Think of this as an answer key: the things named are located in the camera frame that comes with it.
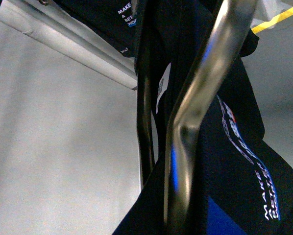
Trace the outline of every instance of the gray surface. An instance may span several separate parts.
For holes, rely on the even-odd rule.
[[[0,234],[108,235],[140,191],[136,93],[0,23]]]
[[[293,16],[258,36],[258,48],[243,61],[266,128],[264,140],[293,167]]]

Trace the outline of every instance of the hanging garment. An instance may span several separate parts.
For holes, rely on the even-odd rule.
[[[151,58],[153,111],[159,79],[171,63],[165,99],[158,114],[153,113],[163,144],[172,108],[211,26],[212,14],[197,0],[149,2],[139,2],[136,38],[150,33],[151,50],[161,54]],[[200,128],[192,234],[293,234],[293,169],[263,136],[261,115],[238,56]],[[163,234],[164,149],[159,146],[159,160],[115,235]]]

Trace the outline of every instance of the clothing tag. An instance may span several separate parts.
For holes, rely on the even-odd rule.
[[[156,111],[155,113],[158,113],[158,103],[163,95],[163,93],[167,90],[168,80],[170,77],[170,71],[171,71],[171,63],[167,66],[160,83],[158,85],[158,93],[157,93],[157,101],[156,101]]]

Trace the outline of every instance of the reflective metal tube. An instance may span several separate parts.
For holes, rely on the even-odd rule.
[[[173,109],[167,131],[164,222],[167,234],[188,234],[195,148],[201,122],[249,31],[257,0],[224,0]]]

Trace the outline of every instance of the blue stripe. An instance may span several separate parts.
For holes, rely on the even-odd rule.
[[[178,191],[178,172],[177,172],[177,157],[174,145],[171,146],[171,171],[174,191]]]
[[[246,233],[209,197],[207,235],[246,235]]]

